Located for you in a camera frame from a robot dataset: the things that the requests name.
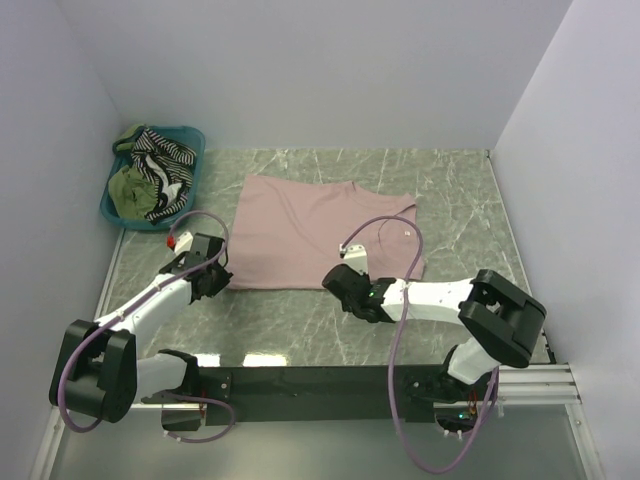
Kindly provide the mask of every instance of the floor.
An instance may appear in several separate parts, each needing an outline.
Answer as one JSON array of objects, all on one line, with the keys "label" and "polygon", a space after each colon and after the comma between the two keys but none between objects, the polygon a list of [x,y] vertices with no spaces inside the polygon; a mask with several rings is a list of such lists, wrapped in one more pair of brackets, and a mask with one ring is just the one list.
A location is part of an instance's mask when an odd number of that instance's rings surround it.
[{"label": "floor", "polygon": [[[306,183],[354,180],[380,194],[414,195],[425,240],[426,281],[473,277],[491,268],[527,289],[522,264],[483,150],[217,150],[205,157],[196,208],[231,228],[244,177],[261,174]],[[208,219],[191,231],[219,234]],[[111,311],[138,293],[171,259],[166,233],[127,231],[107,300]],[[173,348],[211,365],[382,365],[394,334],[341,311],[325,291],[230,291],[189,306],[165,324],[139,356]],[[414,321],[405,330],[400,363],[440,363],[469,338],[461,326]],[[541,336],[533,362],[548,363]]]}]

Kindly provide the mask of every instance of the clothes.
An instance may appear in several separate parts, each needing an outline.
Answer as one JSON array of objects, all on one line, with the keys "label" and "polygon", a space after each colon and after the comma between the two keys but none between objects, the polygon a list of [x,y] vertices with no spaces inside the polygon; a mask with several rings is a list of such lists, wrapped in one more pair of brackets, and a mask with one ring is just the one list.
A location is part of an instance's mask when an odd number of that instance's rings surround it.
[{"label": "clothes", "polygon": [[[245,179],[229,241],[230,288],[322,288],[340,263],[339,245],[379,215],[416,220],[415,200],[378,195],[353,182],[309,185],[264,176]],[[415,232],[381,221],[355,239],[367,250],[369,275],[402,278],[418,248]],[[411,278],[422,278],[419,262]]]},{"label": "clothes", "polygon": [[109,179],[109,196],[118,216],[128,220],[144,220],[157,203],[156,186],[126,165]]},{"label": "clothes", "polygon": [[157,203],[145,218],[152,224],[184,208],[193,184],[196,152],[144,127],[131,150],[133,166],[156,186]]}]

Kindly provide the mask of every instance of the cable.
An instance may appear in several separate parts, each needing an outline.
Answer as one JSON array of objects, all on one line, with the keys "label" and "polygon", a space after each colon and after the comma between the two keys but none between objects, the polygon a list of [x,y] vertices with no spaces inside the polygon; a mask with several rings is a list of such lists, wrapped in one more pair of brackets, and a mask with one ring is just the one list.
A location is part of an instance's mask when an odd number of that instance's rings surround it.
[{"label": "cable", "polygon": [[349,235],[349,237],[345,240],[345,242],[342,244],[342,246],[344,248],[346,248],[346,246],[349,245],[349,243],[353,240],[353,238],[358,233],[360,233],[364,228],[368,227],[369,225],[371,225],[374,222],[379,222],[381,220],[398,220],[400,222],[406,223],[407,225],[409,225],[416,232],[416,236],[418,237],[418,250],[416,252],[416,256],[413,259],[413,261],[411,262],[411,265],[409,266],[409,269],[407,270],[407,273],[406,273],[406,275],[405,275],[405,277],[403,279],[405,281],[406,285],[405,285],[405,288],[404,288],[404,290],[402,292],[402,297],[403,297],[402,314],[400,316],[400,321],[398,322],[398,327],[396,329],[396,335],[395,335],[395,337],[393,339],[393,342],[391,344],[391,353],[389,355],[389,368],[387,370],[387,390],[388,390],[388,393],[389,393],[389,406],[391,407],[391,417],[393,418],[393,425],[394,425],[394,427],[396,429],[396,434],[400,438],[400,443],[402,443],[402,446],[404,447],[405,452],[407,453],[409,458],[413,461],[413,463],[419,469],[421,469],[421,470],[423,470],[423,471],[425,471],[427,473],[430,473],[432,475],[440,475],[440,474],[443,474],[443,473],[450,472],[451,470],[453,470],[454,468],[456,468],[460,464],[462,459],[465,457],[465,455],[469,451],[469,448],[473,444],[473,441],[475,440],[476,435],[480,431],[480,428],[482,427],[482,425],[486,421],[486,418],[488,417],[489,411],[491,410],[492,407],[490,407],[489,409],[487,409],[485,407],[487,406],[489,398],[493,394],[494,386],[496,387],[496,395],[497,395],[497,384],[496,384],[496,382],[497,382],[497,379],[498,379],[498,368],[495,368],[493,370],[493,372],[491,373],[491,379],[489,380],[489,386],[487,387],[487,391],[486,391],[486,393],[484,395],[484,399],[482,400],[482,410],[481,410],[481,412],[480,412],[480,414],[478,416],[476,424],[473,427],[473,430],[471,430],[471,433],[469,435],[469,439],[465,443],[464,447],[462,447],[462,450],[460,451],[458,456],[455,458],[455,460],[453,462],[451,462],[449,465],[447,465],[446,467],[442,467],[442,468],[434,468],[434,467],[431,467],[431,466],[425,464],[420,459],[420,457],[418,456],[416,451],[411,447],[407,437],[404,434],[404,431],[402,430],[402,424],[400,423],[400,417],[398,415],[398,406],[396,404],[396,394],[395,394],[395,389],[394,389],[394,369],[395,369],[395,363],[396,363],[396,356],[398,354],[398,347],[400,346],[400,339],[402,338],[402,332],[404,331],[404,327],[405,327],[405,325],[407,323],[407,315],[409,313],[409,289],[408,289],[408,284],[409,284],[409,280],[410,280],[410,277],[411,277],[411,273],[413,272],[413,269],[416,267],[416,265],[418,264],[418,261],[422,257],[422,249],[424,247],[424,240],[422,238],[422,233],[420,232],[420,229],[418,228],[418,226],[415,223],[413,223],[410,220],[407,220],[406,218],[398,217],[396,215],[382,215],[382,216],[379,216],[379,217],[372,218],[371,220],[369,220],[369,221],[363,223],[362,225],[360,225],[351,235]]},{"label": "cable", "polygon": [[207,443],[207,442],[212,442],[214,440],[217,440],[223,436],[225,436],[227,433],[229,433],[229,430],[231,430],[233,428],[233,426],[236,423],[236,412],[233,409],[233,407],[231,405],[229,405],[228,403],[225,402],[221,402],[220,400],[214,400],[213,398],[204,398],[204,397],[190,397],[187,395],[178,395],[172,392],[168,392],[168,391],[164,391],[162,392],[163,395],[169,396],[175,400],[182,400],[185,402],[193,402],[193,403],[209,403],[211,405],[218,405],[226,410],[229,411],[229,415],[231,417],[231,419],[229,420],[229,424],[224,428],[224,430],[222,430],[220,433],[216,433],[215,435],[211,436],[211,437],[206,437],[206,438],[185,438],[185,437],[181,437],[180,435],[173,433],[173,432],[166,432],[166,435],[168,437],[174,438],[179,442],[182,443]]},{"label": "cable", "polygon": [[[90,432],[91,430],[96,428],[98,426],[98,424],[100,423],[100,421],[101,421],[100,419],[96,419],[96,421],[93,422],[90,425],[80,426],[80,425],[76,424],[71,419],[71,417],[69,416],[69,412],[67,411],[67,403],[66,403],[66,398],[65,398],[65,385],[67,383],[67,380],[69,379],[69,374],[71,373],[71,369],[73,368],[73,366],[78,361],[78,358],[80,357],[80,354],[97,337],[102,335],[102,333],[104,333],[105,331],[109,330],[111,327],[113,327],[117,323],[123,321],[125,318],[127,318],[129,315],[131,315],[133,312],[135,312],[138,308],[140,308],[142,305],[144,305],[151,297],[156,295],[156,293],[158,293],[159,291],[161,291],[162,289],[164,289],[168,285],[172,284],[173,282],[176,282],[176,281],[186,277],[187,275],[190,275],[190,274],[192,274],[192,273],[194,273],[194,272],[196,272],[198,270],[201,270],[203,268],[208,267],[209,265],[212,265],[226,251],[227,244],[229,243],[229,230],[227,229],[227,226],[225,225],[224,221],[220,217],[218,217],[217,215],[215,215],[213,213],[205,212],[204,210],[193,210],[191,212],[185,213],[180,218],[178,218],[174,222],[174,224],[171,226],[171,228],[169,229],[169,239],[173,239],[173,232],[178,227],[178,225],[180,223],[182,223],[186,218],[191,217],[193,215],[205,215],[205,216],[207,216],[209,218],[214,219],[215,221],[217,221],[222,226],[222,230],[224,231],[224,243],[222,244],[222,246],[220,248],[220,251],[218,253],[216,253],[209,260],[207,260],[205,262],[202,262],[200,265],[196,265],[195,267],[189,268],[189,269],[185,270],[184,272],[181,272],[178,275],[174,275],[174,276],[172,276],[170,278],[167,278],[166,280],[160,282],[160,284],[157,285],[156,289],[150,289],[147,293],[142,295],[138,300],[133,302],[129,307],[127,307],[122,312],[120,312],[118,315],[116,315],[112,320],[109,320],[107,323],[105,323],[104,325],[99,327],[97,330],[95,330],[91,335],[89,335],[87,338],[85,338],[80,343],[80,345],[78,345],[78,347],[73,351],[73,353],[69,357],[69,360],[67,360],[67,363],[65,364],[64,369],[62,370],[62,374],[60,375],[60,382],[58,384],[58,395],[57,395],[58,409],[60,410],[60,416],[62,417],[62,420],[64,421],[65,425],[70,430],[72,430],[72,431],[74,431],[76,433]],[[224,408],[228,407],[227,409],[230,409],[231,412],[232,412],[232,417],[231,417],[231,422],[229,423],[229,427],[226,428],[225,430],[223,430],[223,432],[221,434],[216,436],[216,438],[220,438],[220,436],[224,435],[225,433],[227,433],[231,429],[231,427],[233,426],[233,423],[235,422],[235,413],[233,413],[233,408],[230,405],[227,405],[224,402],[219,402],[218,400],[205,399],[203,401],[205,401],[207,403],[213,403],[213,404],[216,404],[216,405],[220,405],[220,406],[223,406]]]}]

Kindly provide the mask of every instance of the teal plastic basket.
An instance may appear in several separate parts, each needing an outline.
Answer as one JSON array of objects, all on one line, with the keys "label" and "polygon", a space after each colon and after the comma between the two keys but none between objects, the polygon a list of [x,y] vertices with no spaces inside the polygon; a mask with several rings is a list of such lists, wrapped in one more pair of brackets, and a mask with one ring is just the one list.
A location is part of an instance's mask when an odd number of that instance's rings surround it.
[{"label": "teal plastic basket", "polygon": [[[113,204],[111,197],[109,196],[109,182],[107,181],[107,185],[105,185],[104,192],[102,193],[102,200],[100,201],[100,212],[102,212],[104,218],[109,220],[111,223],[118,225],[119,227],[128,228],[130,230],[168,230],[169,227],[171,227],[171,225],[181,215],[188,212],[193,207],[193,202],[196,199],[196,189],[198,187],[198,181],[200,180],[200,172],[202,171],[205,139],[200,130],[192,127],[151,126],[150,128],[163,137],[175,140],[176,142],[180,142],[195,150],[196,161],[192,167],[193,184],[191,185],[191,189],[189,190],[189,196],[184,208],[175,215],[163,218],[155,225],[152,225],[150,222],[147,222],[145,220],[127,220],[124,218],[120,218],[118,216],[118,212],[116,211],[116,207]],[[116,155],[116,159],[113,162],[113,167],[111,168],[111,172],[109,173],[109,179],[111,179],[111,177],[113,177],[122,167],[131,164],[131,158],[128,154]]]}]

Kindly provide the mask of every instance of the olive green garment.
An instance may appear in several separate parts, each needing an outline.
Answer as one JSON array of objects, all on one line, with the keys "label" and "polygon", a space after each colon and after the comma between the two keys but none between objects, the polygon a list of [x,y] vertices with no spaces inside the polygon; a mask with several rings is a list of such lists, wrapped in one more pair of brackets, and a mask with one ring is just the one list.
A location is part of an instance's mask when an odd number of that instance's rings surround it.
[{"label": "olive green garment", "polygon": [[109,180],[109,195],[118,216],[127,220],[146,220],[156,206],[156,187],[136,168],[125,165]]}]

